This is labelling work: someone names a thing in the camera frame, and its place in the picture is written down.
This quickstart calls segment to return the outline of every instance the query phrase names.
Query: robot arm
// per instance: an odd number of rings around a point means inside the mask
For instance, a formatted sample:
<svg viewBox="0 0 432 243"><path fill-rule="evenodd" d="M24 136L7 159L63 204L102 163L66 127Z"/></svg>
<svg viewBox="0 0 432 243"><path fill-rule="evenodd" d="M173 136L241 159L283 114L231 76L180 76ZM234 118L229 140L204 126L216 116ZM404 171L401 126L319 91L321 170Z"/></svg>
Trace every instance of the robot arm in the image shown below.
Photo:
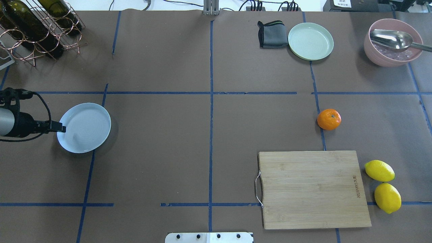
<svg viewBox="0 0 432 243"><path fill-rule="evenodd" d="M48 111L48 121L35 121L33 117L20 112L20 100L38 96ZM48 132L66 132L66 127L57 121L51 120L50 110L42 97L33 91L23 89L6 88L0 91L0 136L27 137L30 134L47 134ZM28 141L25 140L0 140L0 141Z"/></svg>

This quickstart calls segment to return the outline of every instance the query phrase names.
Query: lemon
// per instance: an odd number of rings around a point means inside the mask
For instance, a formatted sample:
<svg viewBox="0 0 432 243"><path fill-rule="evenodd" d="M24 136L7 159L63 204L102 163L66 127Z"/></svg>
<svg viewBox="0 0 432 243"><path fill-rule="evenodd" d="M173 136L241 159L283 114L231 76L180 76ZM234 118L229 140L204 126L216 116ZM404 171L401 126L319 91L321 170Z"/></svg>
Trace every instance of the lemon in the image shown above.
<svg viewBox="0 0 432 243"><path fill-rule="evenodd" d="M385 182L375 189L375 202L388 214L397 211L402 205L399 192L394 186Z"/></svg>
<svg viewBox="0 0 432 243"><path fill-rule="evenodd" d="M394 179L393 169L381 160L372 160L365 164L366 174L380 182L389 182Z"/></svg>

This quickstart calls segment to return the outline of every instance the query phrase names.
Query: ice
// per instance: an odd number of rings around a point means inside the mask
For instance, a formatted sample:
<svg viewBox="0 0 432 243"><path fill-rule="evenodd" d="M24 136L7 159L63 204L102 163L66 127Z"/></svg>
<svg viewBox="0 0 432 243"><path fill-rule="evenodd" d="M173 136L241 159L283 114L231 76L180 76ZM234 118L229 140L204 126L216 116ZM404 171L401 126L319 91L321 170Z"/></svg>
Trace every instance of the ice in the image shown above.
<svg viewBox="0 0 432 243"><path fill-rule="evenodd" d="M383 54L384 56L397 60L397 61L407 61L410 60L413 56L413 52L410 49L406 49L404 51L398 51L398 50L393 50L390 48L387 48L385 46L376 44L376 43L372 43L375 48L377 48L377 50Z"/></svg>

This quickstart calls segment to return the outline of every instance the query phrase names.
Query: cutting board handle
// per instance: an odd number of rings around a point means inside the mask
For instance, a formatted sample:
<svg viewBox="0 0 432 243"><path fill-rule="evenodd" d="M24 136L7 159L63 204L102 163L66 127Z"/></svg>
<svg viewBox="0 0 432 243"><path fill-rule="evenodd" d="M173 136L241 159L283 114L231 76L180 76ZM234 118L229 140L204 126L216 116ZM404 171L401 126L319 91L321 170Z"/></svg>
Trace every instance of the cutting board handle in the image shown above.
<svg viewBox="0 0 432 243"><path fill-rule="evenodd" d="M261 177L261 171L259 170L259 171L258 171L258 175L257 175L257 177L255 178L255 196L257 197L258 202L260 202L260 204L261 204L261 208L264 208L263 203L261 202L261 200L260 200L259 197L258 197L257 180L258 180L258 178L260 178L260 177Z"/></svg>

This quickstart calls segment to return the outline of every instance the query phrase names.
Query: scoop handle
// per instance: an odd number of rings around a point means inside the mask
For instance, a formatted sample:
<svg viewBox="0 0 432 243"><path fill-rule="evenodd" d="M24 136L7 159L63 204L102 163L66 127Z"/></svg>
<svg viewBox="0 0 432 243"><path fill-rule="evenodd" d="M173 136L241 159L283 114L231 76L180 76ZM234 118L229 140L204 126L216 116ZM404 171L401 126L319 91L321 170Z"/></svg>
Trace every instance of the scoop handle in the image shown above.
<svg viewBox="0 0 432 243"><path fill-rule="evenodd" d="M420 43L413 42L411 44L411 47L413 47L415 49L420 49L420 50L432 52L432 46L423 45L423 44L420 44Z"/></svg>

